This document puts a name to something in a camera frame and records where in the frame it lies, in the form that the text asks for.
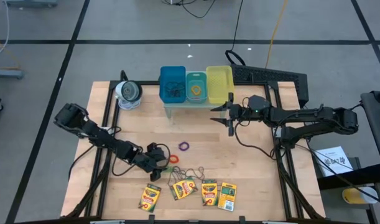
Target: yellow cable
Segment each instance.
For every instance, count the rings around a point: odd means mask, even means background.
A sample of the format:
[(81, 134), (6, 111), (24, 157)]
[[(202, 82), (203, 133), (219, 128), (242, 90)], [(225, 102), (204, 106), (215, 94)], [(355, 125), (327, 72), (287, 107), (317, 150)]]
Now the yellow cable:
[(276, 28), (274, 28), (274, 32), (272, 33), (272, 36), (271, 36), (269, 53), (267, 55), (266, 66), (264, 68), (267, 68), (267, 65), (269, 64), (272, 42), (274, 41), (274, 36), (276, 35), (277, 29), (279, 27), (279, 22), (281, 21), (281, 17), (283, 15), (284, 11), (285, 11), (287, 3), (288, 3), (288, 0), (284, 0), (284, 5), (282, 6), (281, 12), (279, 13), (279, 17), (278, 17), (278, 20), (277, 20)]
[(13, 53), (11, 53), (11, 51), (9, 51), (8, 49), (4, 49), (4, 51), (13, 59), (13, 61), (15, 61), (15, 63), (17, 63), (17, 66), (16, 67), (2, 67), (0, 69), (7, 69), (7, 70), (20, 70), (21, 69), (21, 66), (20, 66), (20, 62), (18, 61), (18, 59), (14, 56)]

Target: floor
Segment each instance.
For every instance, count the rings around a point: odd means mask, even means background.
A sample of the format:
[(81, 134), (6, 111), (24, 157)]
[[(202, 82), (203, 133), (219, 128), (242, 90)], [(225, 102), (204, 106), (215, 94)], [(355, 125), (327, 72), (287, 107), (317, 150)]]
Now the floor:
[[(248, 65), (264, 66), (283, 2), (244, 0), (237, 39), (255, 41), (243, 41), (234, 50)], [(160, 0), (59, 0), (51, 9), (10, 8), (8, 49), (20, 61), (25, 77), (0, 79), (4, 104), (0, 113), (0, 223), (6, 221), (25, 165), (39, 143), (16, 221), (59, 217), (78, 140), (49, 118), (65, 103), (86, 106), (92, 82), (117, 80), (122, 69), (133, 80), (156, 80), (163, 65), (184, 65), (191, 70), (228, 65), (224, 51), (231, 47), (240, 3), (217, 0), (203, 19)], [(188, 9), (200, 15), (210, 4), (211, 0), (197, 1)], [(81, 11), (83, 23), (75, 30)], [(1, 40), (6, 38), (5, 18), (0, 0)], [(380, 90), (380, 0), (291, 0), (276, 40), (290, 41), (276, 42), (269, 68), (306, 73), (309, 108), (320, 103), (354, 106), (361, 93)], [(2, 66), (14, 66), (6, 53), (0, 55)], [(342, 146), (350, 157), (358, 156), (362, 166), (379, 163), (365, 114), (362, 109), (356, 112), (357, 134), (315, 137), (312, 147)], [(337, 207), (325, 196), (323, 201), (327, 217), (333, 220), (368, 222), (365, 212)]]

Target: blue plastic basket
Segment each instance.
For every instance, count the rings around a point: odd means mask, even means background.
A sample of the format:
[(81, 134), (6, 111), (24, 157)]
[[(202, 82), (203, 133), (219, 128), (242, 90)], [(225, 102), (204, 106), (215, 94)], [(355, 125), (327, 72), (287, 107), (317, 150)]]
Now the blue plastic basket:
[(159, 97), (164, 103), (184, 103), (186, 98), (184, 66), (160, 68)]
[(205, 72), (190, 72), (186, 76), (187, 99), (190, 103), (204, 103), (208, 98)]

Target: clear plastic container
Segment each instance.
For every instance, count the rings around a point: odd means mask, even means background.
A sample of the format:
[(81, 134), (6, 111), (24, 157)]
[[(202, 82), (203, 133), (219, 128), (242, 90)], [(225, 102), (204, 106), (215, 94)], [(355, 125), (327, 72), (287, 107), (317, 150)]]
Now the clear plastic container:
[(205, 72), (187, 73), (185, 85), (188, 102), (204, 103), (208, 98)]
[(164, 103), (183, 103), (185, 94), (185, 67), (160, 68), (159, 97)]
[(228, 93), (234, 93), (233, 71), (230, 66), (206, 68), (209, 103), (222, 105), (228, 101)]

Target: wooden table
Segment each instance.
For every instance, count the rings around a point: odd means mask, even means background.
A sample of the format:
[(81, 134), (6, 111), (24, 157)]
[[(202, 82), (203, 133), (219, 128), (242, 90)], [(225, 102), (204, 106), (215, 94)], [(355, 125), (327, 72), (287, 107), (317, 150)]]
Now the wooden table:
[[(87, 106), (90, 119), (100, 125), (108, 86), (109, 82), (94, 82)], [(219, 117), (219, 113), (194, 109), (174, 110), (172, 118), (168, 119), (159, 99), (159, 87), (143, 86), (143, 90), (140, 107), (119, 112), (118, 126), (122, 128), (122, 132), (116, 137), (143, 147), (151, 142), (164, 143), (169, 146), (172, 154), (179, 156), (180, 162), (177, 165), (182, 169), (197, 169), (202, 166), (205, 168), (205, 178), (238, 186), (234, 212), (228, 212), (217, 207), (202, 206), (200, 191), (175, 201), (167, 185), (169, 174), (163, 173), (162, 178), (153, 183), (162, 188), (162, 194), (154, 211), (156, 219), (238, 220), (240, 215), (244, 215), (249, 221), (285, 220), (275, 161), (256, 149), (240, 146), (235, 137), (228, 137), (226, 127), (209, 120), (211, 117)], [(299, 108), (292, 82), (279, 83), (279, 93), (284, 109)], [(265, 96), (263, 87), (235, 86), (234, 102), (241, 103), (244, 97), (251, 95)], [(264, 123), (252, 122), (248, 127), (239, 127), (238, 135), (243, 143), (257, 145), (267, 152), (273, 147), (271, 130)], [(182, 152), (178, 149), (177, 146), (182, 141), (190, 143), (189, 150)], [(304, 140), (299, 141), (299, 144), (306, 145)], [(89, 146), (86, 139), (79, 140), (76, 156)], [(311, 154), (298, 147), (292, 150), (292, 155), (300, 191), (315, 210), (325, 216)], [(62, 215), (71, 212), (88, 190), (94, 161), (95, 150), (82, 158), (73, 168)], [(115, 171), (119, 173), (127, 167), (127, 164), (119, 161)], [(103, 219), (148, 219), (150, 213), (138, 209), (137, 205), (144, 187), (149, 182), (149, 174), (137, 167), (121, 177), (115, 177), (110, 173)], [(295, 217), (293, 195), (289, 188), (288, 191), (292, 216)], [(96, 213), (98, 197), (99, 192), (93, 201), (92, 214)]]

